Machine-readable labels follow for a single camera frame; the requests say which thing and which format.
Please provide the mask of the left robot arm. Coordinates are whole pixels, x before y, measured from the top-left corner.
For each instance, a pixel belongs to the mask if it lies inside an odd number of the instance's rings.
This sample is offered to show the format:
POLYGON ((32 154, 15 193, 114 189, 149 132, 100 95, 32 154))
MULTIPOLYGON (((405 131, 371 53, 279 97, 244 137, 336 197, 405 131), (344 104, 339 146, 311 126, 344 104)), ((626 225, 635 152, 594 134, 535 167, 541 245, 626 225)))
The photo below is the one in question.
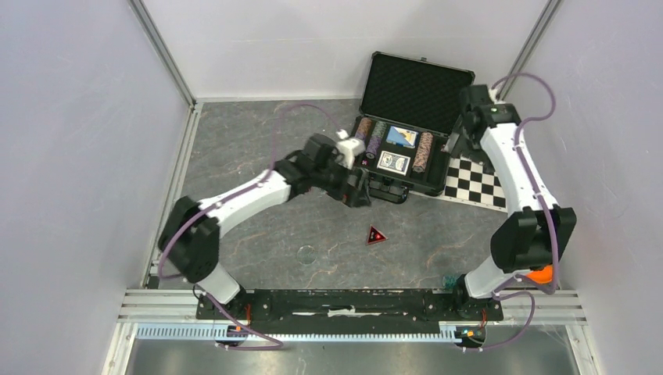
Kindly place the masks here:
POLYGON ((179 198, 157 242, 159 261, 170 261, 177 277, 214 298, 217 310, 225 317, 240 316, 245 296, 240 283, 220 264, 221 238, 256 214, 290 202, 312 188, 350 208, 369 206, 368 172, 354 164, 364 151, 364 142, 344 131, 339 132, 337 141, 314 134, 303 148, 274 161, 239 187, 198 201, 179 198))

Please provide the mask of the pink chip stack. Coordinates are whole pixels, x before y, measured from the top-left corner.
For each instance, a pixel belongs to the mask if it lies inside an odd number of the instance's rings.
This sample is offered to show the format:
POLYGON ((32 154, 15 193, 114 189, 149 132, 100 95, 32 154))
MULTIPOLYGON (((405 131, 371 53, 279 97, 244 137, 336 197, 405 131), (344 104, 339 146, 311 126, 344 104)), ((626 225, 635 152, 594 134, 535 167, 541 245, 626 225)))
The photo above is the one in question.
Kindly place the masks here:
POLYGON ((420 136, 420 141, 418 143, 418 148, 414 157, 412 164, 412 170, 415 173, 423 173, 428 163, 428 157, 430 156, 432 143, 434 140, 433 134, 429 132, 424 132, 420 136))

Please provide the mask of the brown chip stack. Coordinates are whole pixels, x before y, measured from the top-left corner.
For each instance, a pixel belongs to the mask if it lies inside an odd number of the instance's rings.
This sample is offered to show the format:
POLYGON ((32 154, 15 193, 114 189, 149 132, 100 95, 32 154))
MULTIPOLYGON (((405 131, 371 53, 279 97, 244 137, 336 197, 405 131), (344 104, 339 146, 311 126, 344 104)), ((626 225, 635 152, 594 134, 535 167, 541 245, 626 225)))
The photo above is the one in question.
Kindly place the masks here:
POLYGON ((372 126, 372 120, 370 118, 363 117, 359 122, 359 125, 357 127, 357 132, 355 133, 355 137, 360 140, 365 140, 369 133, 369 130, 371 129, 371 126, 372 126))

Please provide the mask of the purple chip stack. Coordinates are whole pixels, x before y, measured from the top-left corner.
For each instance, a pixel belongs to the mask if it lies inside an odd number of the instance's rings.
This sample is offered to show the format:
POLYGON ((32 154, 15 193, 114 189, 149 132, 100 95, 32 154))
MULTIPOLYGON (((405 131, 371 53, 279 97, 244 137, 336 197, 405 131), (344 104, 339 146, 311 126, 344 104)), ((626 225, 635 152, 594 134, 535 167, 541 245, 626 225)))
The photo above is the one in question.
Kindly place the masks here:
POLYGON ((382 143, 382 138, 373 136, 371 137, 370 141, 368 142, 368 145, 366 147, 366 157, 368 159, 374 159, 378 153, 378 150, 381 146, 382 143))

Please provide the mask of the black poker set case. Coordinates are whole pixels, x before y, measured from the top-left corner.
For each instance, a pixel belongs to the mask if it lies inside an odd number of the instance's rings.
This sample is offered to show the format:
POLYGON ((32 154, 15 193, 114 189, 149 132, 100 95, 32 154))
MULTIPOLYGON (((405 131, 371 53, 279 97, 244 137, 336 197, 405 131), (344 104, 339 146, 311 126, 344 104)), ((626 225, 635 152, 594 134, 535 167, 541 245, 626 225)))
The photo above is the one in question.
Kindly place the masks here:
POLYGON ((460 115, 460 92, 472 85, 474 80, 475 73, 471 70, 384 52, 373 54, 359 106, 360 115, 351 131, 355 137, 360 120, 370 118, 372 126, 363 140, 367 147, 375 123, 382 121, 387 124, 376 157, 368 159, 364 153, 355 162, 356 166, 369 172, 369 195, 372 198, 400 204, 412 192, 429 196, 443 193, 452 159, 444 148, 460 115), (387 143, 385 139, 391 126, 417 131, 419 135, 415 148, 387 143), (434 140, 425 171, 415 173, 412 164, 424 132, 433 134, 434 140), (407 175, 378 169, 382 151, 411 157, 407 175))

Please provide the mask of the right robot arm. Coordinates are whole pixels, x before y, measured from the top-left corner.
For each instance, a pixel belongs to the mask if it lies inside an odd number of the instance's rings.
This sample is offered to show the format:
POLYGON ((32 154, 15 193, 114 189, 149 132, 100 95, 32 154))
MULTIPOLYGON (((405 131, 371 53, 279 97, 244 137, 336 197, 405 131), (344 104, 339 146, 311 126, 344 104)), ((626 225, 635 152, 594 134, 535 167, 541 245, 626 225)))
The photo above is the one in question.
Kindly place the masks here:
POLYGON ((505 194, 507 219, 493 234, 490 254, 477 268, 458 278, 451 306, 471 319, 483 302, 499 301, 514 282, 525 282, 547 294, 558 284, 558 268, 577 216, 563 208, 543 182, 525 142, 522 120, 514 105, 499 101, 484 84, 460 91, 460 116, 446 151, 492 169, 505 194))

